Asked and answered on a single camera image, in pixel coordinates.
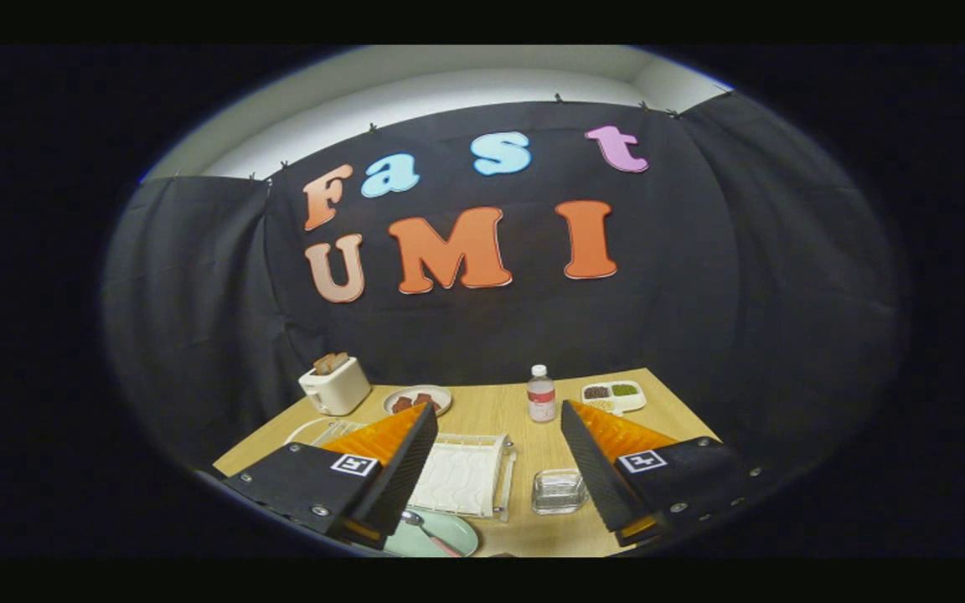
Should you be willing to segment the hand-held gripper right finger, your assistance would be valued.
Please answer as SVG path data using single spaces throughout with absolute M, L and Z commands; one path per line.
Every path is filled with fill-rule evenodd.
M 679 441 L 566 400 L 560 431 L 606 530 L 622 547 L 688 537 L 742 508 L 765 467 L 712 436 Z

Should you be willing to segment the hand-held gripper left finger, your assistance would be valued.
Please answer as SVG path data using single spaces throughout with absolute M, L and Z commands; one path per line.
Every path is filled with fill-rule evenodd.
M 436 442 L 426 402 L 322 446 L 292 442 L 222 481 L 278 518 L 329 539 L 381 550 Z

